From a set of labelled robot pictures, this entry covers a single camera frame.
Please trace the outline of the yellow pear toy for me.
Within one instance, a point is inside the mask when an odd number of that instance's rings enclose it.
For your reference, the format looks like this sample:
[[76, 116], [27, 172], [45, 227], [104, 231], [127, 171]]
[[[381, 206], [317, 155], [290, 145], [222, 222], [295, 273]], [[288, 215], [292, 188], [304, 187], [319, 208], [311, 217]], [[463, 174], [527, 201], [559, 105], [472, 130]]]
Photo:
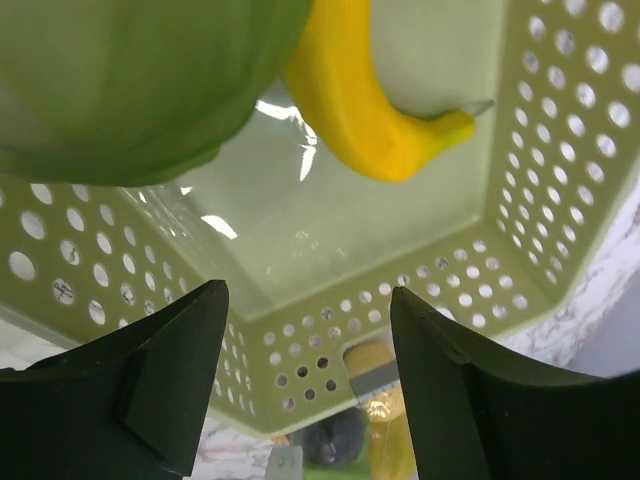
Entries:
[[405, 412], [395, 353], [386, 343], [364, 343], [343, 361], [358, 406], [371, 422], [388, 422]]

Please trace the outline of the green leaf toy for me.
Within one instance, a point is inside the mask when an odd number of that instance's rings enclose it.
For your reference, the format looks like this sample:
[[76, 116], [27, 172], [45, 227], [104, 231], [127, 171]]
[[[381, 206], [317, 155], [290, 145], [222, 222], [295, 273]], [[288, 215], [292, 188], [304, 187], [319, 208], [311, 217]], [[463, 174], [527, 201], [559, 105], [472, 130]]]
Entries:
[[308, 465], [303, 468], [305, 480], [370, 480], [368, 468], [361, 464], [329, 468]]

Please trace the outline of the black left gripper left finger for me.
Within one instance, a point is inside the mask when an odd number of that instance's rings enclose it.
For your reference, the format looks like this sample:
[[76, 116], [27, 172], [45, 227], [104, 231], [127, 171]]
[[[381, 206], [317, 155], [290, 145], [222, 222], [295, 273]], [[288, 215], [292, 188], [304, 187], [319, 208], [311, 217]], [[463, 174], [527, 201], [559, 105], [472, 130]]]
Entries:
[[2, 477], [189, 477], [228, 309], [225, 282], [208, 281], [85, 345], [3, 369]]

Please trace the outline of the clear zip top bag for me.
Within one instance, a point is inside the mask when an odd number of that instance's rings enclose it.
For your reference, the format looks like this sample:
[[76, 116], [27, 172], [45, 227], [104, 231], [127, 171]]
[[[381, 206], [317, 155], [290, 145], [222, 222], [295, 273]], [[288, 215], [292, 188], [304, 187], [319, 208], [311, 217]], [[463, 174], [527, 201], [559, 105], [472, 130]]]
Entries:
[[[198, 447], [193, 479], [416, 479], [415, 462], [405, 451], [370, 451], [370, 425], [351, 409], [326, 422], [291, 435], [261, 440], [208, 419]], [[273, 450], [298, 444], [300, 471], [268, 474]]]

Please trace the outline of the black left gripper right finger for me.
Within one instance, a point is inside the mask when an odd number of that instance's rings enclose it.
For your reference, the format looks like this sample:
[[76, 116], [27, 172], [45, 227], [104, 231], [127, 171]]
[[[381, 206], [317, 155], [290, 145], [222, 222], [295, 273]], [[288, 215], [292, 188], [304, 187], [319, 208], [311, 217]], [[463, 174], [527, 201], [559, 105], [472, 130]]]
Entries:
[[576, 373], [516, 353], [404, 287], [390, 306], [422, 479], [635, 479], [639, 375]]

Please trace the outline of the yellow banana toy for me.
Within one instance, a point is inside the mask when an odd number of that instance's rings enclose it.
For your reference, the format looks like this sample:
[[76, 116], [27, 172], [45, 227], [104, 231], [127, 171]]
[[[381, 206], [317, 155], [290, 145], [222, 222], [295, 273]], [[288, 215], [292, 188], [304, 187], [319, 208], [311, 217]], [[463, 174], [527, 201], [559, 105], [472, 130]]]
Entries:
[[305, 123], [359, 175], [404, 182], [434, 158], [470, 140], [485, 99], [424, 118], [397, 109], [374, 66], [373, 4], [315, 1], [284, 68]]

